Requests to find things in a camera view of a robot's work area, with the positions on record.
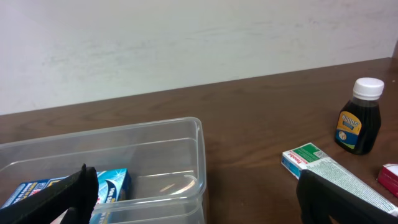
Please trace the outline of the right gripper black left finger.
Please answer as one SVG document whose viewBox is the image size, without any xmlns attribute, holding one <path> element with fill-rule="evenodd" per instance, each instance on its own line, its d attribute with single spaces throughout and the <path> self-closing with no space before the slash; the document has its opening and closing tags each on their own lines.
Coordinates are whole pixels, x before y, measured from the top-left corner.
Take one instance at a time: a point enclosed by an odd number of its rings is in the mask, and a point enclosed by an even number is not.
<svg viewBox="0 0 398 224">
<path fill-rule="evenodd" d="M 1 209 L 2 224 L 52 223 L 61 214 L 62 223 L 89 224 L 98 199 L 99 183 L 94 167 L 81 170 Z"/>
</svg>

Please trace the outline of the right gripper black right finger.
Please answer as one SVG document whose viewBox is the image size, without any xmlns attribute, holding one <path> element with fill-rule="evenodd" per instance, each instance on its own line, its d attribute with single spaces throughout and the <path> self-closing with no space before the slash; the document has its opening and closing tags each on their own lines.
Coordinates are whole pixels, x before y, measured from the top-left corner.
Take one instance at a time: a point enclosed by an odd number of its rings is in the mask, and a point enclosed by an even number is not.
<svg viewBox="0 0 398 224">
<path fill-rule="evenodd" d="M 397 217 L 349 193 L 310 170 L 302 171 L 296 194 L 305 224 L 396 224 Z"/>
</svg>

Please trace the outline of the blue KoolFever box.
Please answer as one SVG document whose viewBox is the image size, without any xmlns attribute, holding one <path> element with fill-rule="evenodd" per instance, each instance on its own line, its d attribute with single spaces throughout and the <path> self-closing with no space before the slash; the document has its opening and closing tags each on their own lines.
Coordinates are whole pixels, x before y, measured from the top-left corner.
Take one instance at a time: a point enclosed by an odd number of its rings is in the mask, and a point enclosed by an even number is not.
<svg viewBox="0 0 398 224">
<path fill-rule="evenodd" d="M 97 204 L 113 203 L 127 199 L 130 186 L 131 177 L 127 169 L 115 169 L 97 172 L 99 191 Z M 6 200 L 5 204 L 1 207 L 5 208 L 12 204 L 19 202 L 22 199 L 30 197 L 37 192 L 40 192 L 47 187 L 50 187 L 57 182 L 65 179 L 66 177 L 57 177 L 52 179 L 35 180 L 32 182 L 23 182 L 18 188 L 12 193 L 12 195 Z M 62 223 L 61 220 L 64 217 L 61 214 L 52 223 Z M 93 213 L 89 223 L 107 223 L 110 219 L 109 212 Z"/>
</svg>

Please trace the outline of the white green medicine box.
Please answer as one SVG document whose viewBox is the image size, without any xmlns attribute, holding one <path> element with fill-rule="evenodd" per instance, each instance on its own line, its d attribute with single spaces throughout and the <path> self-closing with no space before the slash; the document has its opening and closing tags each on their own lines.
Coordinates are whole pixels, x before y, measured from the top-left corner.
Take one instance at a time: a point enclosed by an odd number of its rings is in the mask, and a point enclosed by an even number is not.
<svg viewBox="0 0 398 224">
<path fill-rule="evenodd" d="M 282 165 L 296 178 L 310 170 L 375 207 L 397 216 L 397 207 L 312 143 L 282 153 Z"/>
</svg>

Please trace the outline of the red Panadol box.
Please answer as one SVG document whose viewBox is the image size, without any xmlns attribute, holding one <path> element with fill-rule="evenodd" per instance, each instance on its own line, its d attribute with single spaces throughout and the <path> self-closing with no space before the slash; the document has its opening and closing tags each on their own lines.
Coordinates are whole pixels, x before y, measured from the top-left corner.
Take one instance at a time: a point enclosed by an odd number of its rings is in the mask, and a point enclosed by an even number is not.
<svg viewBox="0 0 398 224">
<path fill-rule="evenodd" d="M 397 164 L 384 164 L 378 174 L 377 181 L 396 198 L 398 197 Z"/>
</svg>

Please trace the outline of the clear plastic container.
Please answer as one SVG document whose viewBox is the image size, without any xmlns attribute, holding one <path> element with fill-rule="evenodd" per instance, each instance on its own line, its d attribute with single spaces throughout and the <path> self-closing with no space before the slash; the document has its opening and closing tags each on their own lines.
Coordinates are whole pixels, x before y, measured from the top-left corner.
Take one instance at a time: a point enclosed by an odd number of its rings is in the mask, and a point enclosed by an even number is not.
<svg viewBox="0 0 398 224">
<path fill-rule="evenodd" d="M 1 145 L 1 206 L 23 182 L 66 177 L 82 165 L 127 169 L 127 199 L 97 204 L 107 223 L 205 223 L 201 122 L 178 118 Z"/>
</svg>

